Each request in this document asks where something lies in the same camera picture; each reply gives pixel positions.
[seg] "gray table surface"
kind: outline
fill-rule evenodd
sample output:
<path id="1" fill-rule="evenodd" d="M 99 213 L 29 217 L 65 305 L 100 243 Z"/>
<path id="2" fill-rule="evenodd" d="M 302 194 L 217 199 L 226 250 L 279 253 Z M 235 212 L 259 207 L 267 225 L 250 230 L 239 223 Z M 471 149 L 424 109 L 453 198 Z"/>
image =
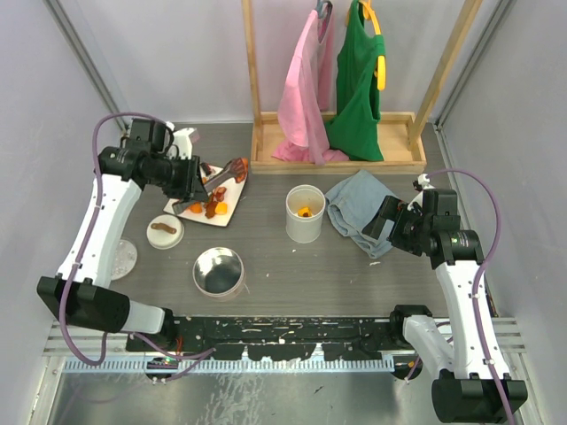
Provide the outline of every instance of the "gray table surface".
<path id="1" fill-rule="evenodd" d="M 201 135 L 193 148 L 204 161 L 222 166 L 250 157 L 251 124 L 193 125 Z M 443 160 L 432 127 L 423 133 L 428 171 Z M 158 251 L 146 239 L 146 227 L 162 214 L 166 199 L 148 187 L 131 213 L 123 236 L 138 249 L 135 269 L 112 288 L 138 302 L 171 308 L 175 314 L 205 315 L 366 315 L 386 316 L 397 304 L 425 304 L 447 316 L 441 286 L 426 257 L 391 250 L 373 260 L 331 226 L 325 214 L 322 234 L 313 243 L 294 243 L 285 233 L 285 196 L 299 184 L 326 192 L 344 175 L 251 174 L 231 223 L 216 228 L 183 220 L 185 235 L 175 248 Z M 379 180 L 402 199 L 415 195 L 414 175 L 384 175 Z M 434 184 L 449 187 L 448 179 Z M 247 290 L 227 303 L 201 295 L 191 278 L 198 255 L 226 246 L 242 258 Z"/>

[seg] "gray cloth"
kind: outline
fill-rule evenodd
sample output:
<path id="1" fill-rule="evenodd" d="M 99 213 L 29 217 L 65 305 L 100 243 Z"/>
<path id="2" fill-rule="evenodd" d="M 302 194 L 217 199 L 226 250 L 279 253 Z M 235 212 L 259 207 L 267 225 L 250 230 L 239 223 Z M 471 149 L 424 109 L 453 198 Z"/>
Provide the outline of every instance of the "gray cloth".
<path id="1" fill-rule="evenodd" d="M 386 222 L 378 239 L 362 234 L 386 195 L 393 193 L 364 170 L 343 180 L 325 195 L 327 214 L 332 225 L 342 236 L 352 238 L 372 259 L 381 257 L 392 248 L 392 244 L 386 241 L 392 230 L 391 221 Z"/>

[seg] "white wall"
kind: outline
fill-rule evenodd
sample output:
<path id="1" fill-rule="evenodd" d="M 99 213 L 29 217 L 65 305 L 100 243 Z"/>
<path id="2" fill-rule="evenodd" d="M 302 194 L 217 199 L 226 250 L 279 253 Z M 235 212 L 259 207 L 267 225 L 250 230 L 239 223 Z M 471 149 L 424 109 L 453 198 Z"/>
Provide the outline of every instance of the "white wall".
<path id="1" fill-rule="evenodd" d="M 566 21 L 563 0 L 517 0 L 445 125 L 456 165 L 483 176 L 501 201 L 488 278 L 500 311 L 517 317 L 554 424 L 565 423 Z M 492 207 L 473 183 L 460 184 L 487 250 Z"/>
<path id="2" fill-rule="evenodd" d="M 106 111 L 42 2 L 2 2 L 0 39 L 0 422 L 18 425 L 52 322 L 35 286 L 55 274 L 79 229 L 90 132 Z"/>
<path id="3" fill-rule="evenodd" d="M 433 115 L 498 0 L 485 0 Z M 414 111 L 463 0 L 374 0 L 386 40 L 383 111 Z M 241 0 L 64 0 L 72 22 L 122 110 L 177 121 L 250 120 Z M 335 53 L 349 0 L 335 0 Z M 252 0 L 263 111 L 275 111 L 291 55 L 315 0 Z"/>

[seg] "wooden clothes rack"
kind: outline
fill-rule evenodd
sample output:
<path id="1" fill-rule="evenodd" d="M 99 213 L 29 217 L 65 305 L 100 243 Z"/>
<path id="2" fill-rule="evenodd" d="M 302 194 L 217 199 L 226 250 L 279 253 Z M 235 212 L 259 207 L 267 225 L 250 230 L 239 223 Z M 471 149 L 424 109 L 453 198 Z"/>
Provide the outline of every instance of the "wooden clothes rack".
<path id="1" fill-rule="evenodd" d="M 262 112 L 260 109 L 252 0 L 242 0 L 254 113 L 250 158 L 252 170 L 257 174 L 353 174 L 361 169 L 373 174 L 422 173 L 427 161 L 421 133 L 481 4 L 482 0 L 465 0 L 462 5 L 417 115 L 413 112 L 382 112 L 382 119 L 378 123 L 378 138 L 384 161 L 341 161 L 316 166 L 307 162 L 286 162 L 271 156 L 284 140 L 284 133 L 277 122 L 277 113 Z M 334 112 L 322 113 L 324 120 L 329 120 L 334 115 Z"/>

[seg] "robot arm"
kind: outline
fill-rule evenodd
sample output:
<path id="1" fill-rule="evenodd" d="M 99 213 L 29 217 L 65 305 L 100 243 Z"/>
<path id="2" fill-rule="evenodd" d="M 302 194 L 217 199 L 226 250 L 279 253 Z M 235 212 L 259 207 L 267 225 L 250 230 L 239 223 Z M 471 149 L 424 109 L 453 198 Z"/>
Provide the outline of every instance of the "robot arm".
<path id="1" fill-rule="evenodd" d="M 105 148 L 98 156 L 102 171 L 103 202 L 87 250 L 74 277 L 66 306 L 67 323 L 105 332 L 142 332 L 171 340 L 175 333 L 170 310 L 144 305 L 109 290 L 114 253 L 128 216 L 146 184 L 163 189 L 167 197 L 206 201 L 199 157 L 191 156 L 194 129 L 175 132 L 164 149 L 167 129 L 150 120 L 133 120 L 129 137 L 120 148 Z M 74 265 L 76 252 L 87 233 L 96 206 L 97 180 L 85 219 L 73 247 L 56 277 L 42 277 L 37 292 L 58 317 L 63 287 Z"/>
<path id="2" fill-rule="evenodd" d="M 423 253 L 441 283 L 454 344 L 440 334 L 423 305 L 398 305 L 391 315 L 391 332 L 402 344 L 411 344 L 434 377 L 433 406 L 444 423 L 501 423 L 506 420 L 493 376 L 482 350 L 472 303 L 472 287 L 484 261 L 476 232 L 461 230 L 454 190 L 435 189 L 423 174 L 414 183 L 419 190 L 411 203 L 386 197 L 363 233 L 378 238 L 387 220 L 394 225 L 388 240 L 416 256 Z M 523 381 L 514 381 L 494 334 L 484 280 L 478 288 L 480 316 L 491 365 L 515 412 L 527 399 Z"/>

